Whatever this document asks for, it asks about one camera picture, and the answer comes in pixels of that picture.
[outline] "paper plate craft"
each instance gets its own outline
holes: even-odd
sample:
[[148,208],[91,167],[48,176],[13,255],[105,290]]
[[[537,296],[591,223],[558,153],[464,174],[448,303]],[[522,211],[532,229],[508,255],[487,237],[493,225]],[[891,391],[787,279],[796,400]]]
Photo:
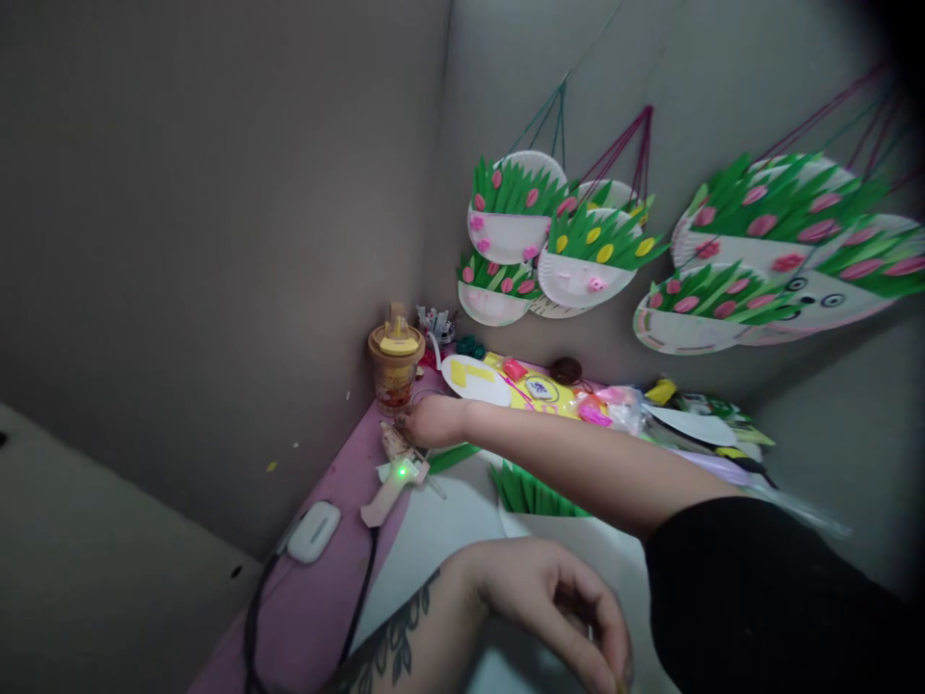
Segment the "paper plate craft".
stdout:
[[674,265],[742,260],[787,280],[825,261],[886,192],[881,181],[862,182],[818,154],[752,166],[743,155],[698,190],[696,211],[689,208],[674,230]]
[[447,385],[461,398],[511,406],[511,389],[501,374],[483,361],[462,355],[450,355],[440,365],[440,374]]
[[469,258],[462,257],[457,277],[462,308],[487,326],[514,323],[541,295],[527,263],[499,265],[473,253]]
[[537,266],[542,293],[556,304],[589,308],[615,297],[636,270],[663,253],[657,239],[641,239],[636,216],[583,203],[573,215],[553,219],[549,242]]
[[501,265],[533,259],[567,193],[566,174],[548,154],[515,152],[493,166],[481,159],[467,213],[472,245]]
[[800,308],[774,330],[809,334],[866,318],[925,290],[925,229],[894,215],[865,218],[832,257],[784,290]]
[[633,317],[636,336],[665,354],[701,355],[735,346],[751,326],[796,312],[781,287],[740,263],[675,272],[653,284]]

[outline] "green paper grass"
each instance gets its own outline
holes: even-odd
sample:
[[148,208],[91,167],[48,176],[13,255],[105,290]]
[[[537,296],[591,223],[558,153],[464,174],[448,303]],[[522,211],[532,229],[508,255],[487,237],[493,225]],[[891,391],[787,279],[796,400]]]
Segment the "green paper grass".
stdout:
[[591,214],[583,202],[573,215],[552,218],[549,251],[623,270],[638,270],[669,248],[668,244],[655,247],[661,236],[634,238],[630,233],[647,212],[644,205],[638,206],[635,214],[620,223],[619,212],[601,217]]
[[558,518],[588,518],[583,511],[544,485],[529,472],[504,461],[500,469],[489,465],[489,474],[508,513],[555,516]]
[[647,306],[681,315],[703,316],[745,325],[765,325],[785,320],[800,307],[788,304],[782,287],[763,280],[736,262],[727,268],[706,265],[682,278],[674,276],[652,284]]
[[885,231],[863,241],[868,220],[858,224],[859,231],[845,239],[832,257],[815,268],[816,272],[866,289],[885,299],[925,291],[925,255],[922,239],[925,229],[916,227],[899,234]]
[[[501,183],[495,188],[492,177],[496,171],[492,164],[485,163],[484,157],[479,160],[472,175],[472,209],[479,210],[476,196],[481,196],[485,208],[480,212],[550,217],[566,199],[568,186],[550,180],[549,172],[527,173],[522,164],[508,160],[500,168]],[[536,199],[531,201],[533,191]]]
[[[888,192],[880,180],[854,179],[833,191],[824,186],[837,173],[832,166],[804,184],[797,175],[810,163],[818,162],[822,153],[790,154],[771,162],[769,167],[785,167],[773,180],[766,169],[749,169],[749,155],[743,154],[731,167],[710,179],[695,195],[695,203],[706,202],[704,211],[695,218],[691,230],[721,236],[753,238],[818,246],[829,241],[857,217],[867,213]],[[814,209],[823,196],[832,202]]]
[[462,254],[456,276],[460,282],[470,286],[518,299],[533,300],[542,295],[540,285],[533,276],[533,268],[529,264],[499,265],[490,262],[474,250],[468,257]]

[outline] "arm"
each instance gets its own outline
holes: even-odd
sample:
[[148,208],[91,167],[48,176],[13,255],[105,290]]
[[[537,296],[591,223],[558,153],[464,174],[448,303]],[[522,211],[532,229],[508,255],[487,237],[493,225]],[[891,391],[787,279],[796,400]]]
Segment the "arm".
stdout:
[[452,555],[320,694],[455,691],[493,614],[540,638],[594,694],[614,694],[629,674],[629,634],[613,593],[558,545],[529,538]]
[[420,445],[469,441],[507,458],[642,540],[682,509],[741,495],[665,448],[554,414],[432,395],[418,403],[404,425]]

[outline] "black cord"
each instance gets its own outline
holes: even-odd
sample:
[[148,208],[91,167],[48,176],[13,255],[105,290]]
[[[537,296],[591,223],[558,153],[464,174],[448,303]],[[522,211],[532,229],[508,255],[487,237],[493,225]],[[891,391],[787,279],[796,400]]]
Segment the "black cord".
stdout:
[[359,625],[359,614],[363,611],[363,603],[366,601],[366,591],[369,590],[369,579],[373,576],[373,565],[376,563],[376,550],[379,548],[379,528],[370,528],[370,535],[373,536],[373,546],[369,550],[369,564],[366,565],[366,576],[363,579],[363,587],[359,590],[359,599],[357,607],[354,609],[354,618],[350,621],[350,631],[347,632],[347,640],[344,641],[344,648],[340,652],[340,660],[337,666],[344,664],[344,661],[350,656],[350,646],[354,642],[354,636],[357,635],[357,626]]

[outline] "tattooed arm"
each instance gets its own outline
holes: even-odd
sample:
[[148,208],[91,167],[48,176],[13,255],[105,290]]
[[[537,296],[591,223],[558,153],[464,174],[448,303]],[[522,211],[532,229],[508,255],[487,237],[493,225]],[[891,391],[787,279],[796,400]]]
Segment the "tattooed arm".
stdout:
[[629,636],[600,577],[558,545],[502,540],[444,561],[320,694],[455,691],[492,614],[539,637],[589,691],[614,694],[629,675]]

